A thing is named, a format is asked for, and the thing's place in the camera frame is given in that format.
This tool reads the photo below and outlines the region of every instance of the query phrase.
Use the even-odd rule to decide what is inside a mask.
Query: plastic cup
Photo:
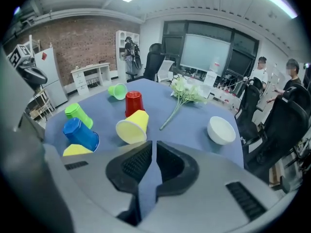
[[[125,116],[129,117],[137,110],[144,111],[142,104],[142,95],[138,91],[130,91],[125,96],[126,111]]]
[[[98,135],[76,117],[69,119],[65,123],[63,133],[71,144],[80,144],[92,152],[94,152],[99,145]]]
[[[77,154],[86,154],[93,153],[91,150],[86,149],[82,145],[79,144],[71,144],[68,148],[63,152],[63,156],[71,156]]]
[[[78,118],[80,119],[89,129],[93,126],[93,120],[83,111],[78,103],[73,103],[65,109],[65,114],[68,119]]]
[[[108,93],[114,96],[117,100],[123,100],[127,93],[127,88],[124,84],[119,83],[108,88]]]
[[[147,125],[149,115],[142,110],[138,110],[125,120],[121,120],[116,125],[118,136],[128,144],[147,140]]]

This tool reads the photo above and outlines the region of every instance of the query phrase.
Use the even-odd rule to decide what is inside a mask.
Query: brick wall
[[[110,70],[117,70],[116,31],[139,33],[139,24],[110,17],[69,17],[40,24],[5,44],[9,54],[16,44],[28,41],[29,35],[40,40],[41,50],[52,42],[64,85],[73,82],[71,71],[75,66],[106,60]]]

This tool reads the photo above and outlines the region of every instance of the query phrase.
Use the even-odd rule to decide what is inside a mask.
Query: blue table
[[[242,145],[240,134],[233,115],[220,106],[213,104],[188,103],[183,105],[170,123],[160,131],[159,128],[174,110],[177,99],[171,97],[172,90],[162,84],[141,79],[127,85],[128,91],[139,91],[142,94],[145,111],[149,115],[147,140],[153,140],[153,161],[146,175],[139,184],[139,200],[148,200],[155,194],[155,188],[162,183],[160,171],[156,164],[155,145],[157,140],[169,141],[206,152],[220,154],[243,168]],[[92,130],[100,137],[97,151],[113,150],[126,145],[116,133],[116,124],[125,119],[125,100],[119,101],[102,92],[79,102],[82,109],[94,121]],[[214,143],[207,134],[207,123],[213,116],[227,120],[236,132],[233,143],[220,146]],[[45,143],[56,147],[60,155],[69,146],[69,141],[62,130],[67,121],[65,112],[60,112],[49,119],[45,130]],[[153,203],[141,207],[144,217]]]

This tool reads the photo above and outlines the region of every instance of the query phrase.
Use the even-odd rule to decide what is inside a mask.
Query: bowl
[[[213,116],[209,120],[207,133],[219,145],[226,145],[235,140],[235,131],[231,124],[219,116]]]

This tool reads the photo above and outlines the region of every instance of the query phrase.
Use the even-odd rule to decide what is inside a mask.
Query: whiteboard
[[[206,36],[186,34],[181,66],[209,71],[217,62],[216,74],[221,76],[228,58],[230,43]]]

